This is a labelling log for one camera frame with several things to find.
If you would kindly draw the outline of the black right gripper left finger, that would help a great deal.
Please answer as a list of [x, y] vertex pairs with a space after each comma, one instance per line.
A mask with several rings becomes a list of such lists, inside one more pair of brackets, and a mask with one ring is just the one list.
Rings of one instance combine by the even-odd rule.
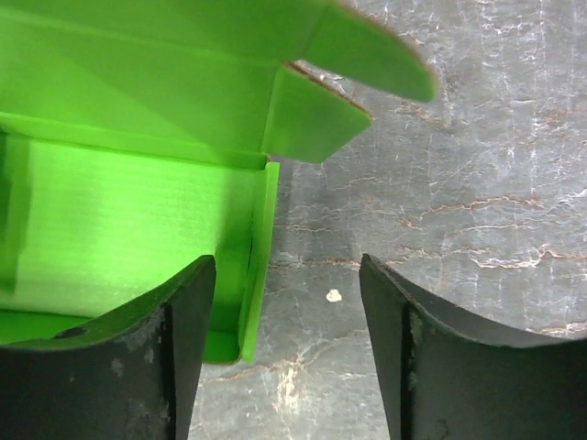
[[4, 439], [184, 439], [216, 283], [202, 256], [51, 338], [1, 348]]

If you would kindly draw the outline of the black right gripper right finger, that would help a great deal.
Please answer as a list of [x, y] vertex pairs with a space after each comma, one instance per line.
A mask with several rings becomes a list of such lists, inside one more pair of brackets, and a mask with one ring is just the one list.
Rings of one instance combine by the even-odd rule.
[[364, 255], [360, 294], [393, 439], [583, 439], [586, 342], [459, 307]]

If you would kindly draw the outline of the green paper box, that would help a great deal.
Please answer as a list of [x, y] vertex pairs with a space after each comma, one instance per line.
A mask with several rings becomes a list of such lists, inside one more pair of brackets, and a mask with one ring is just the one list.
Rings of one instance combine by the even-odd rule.
[[51, 337], [216, 259], [205, 360], [254, 356], [278, 157], [371, 115], [317, 67], [429, 102], [391, 30], [337, 1], [1, 4], [1, 340]]

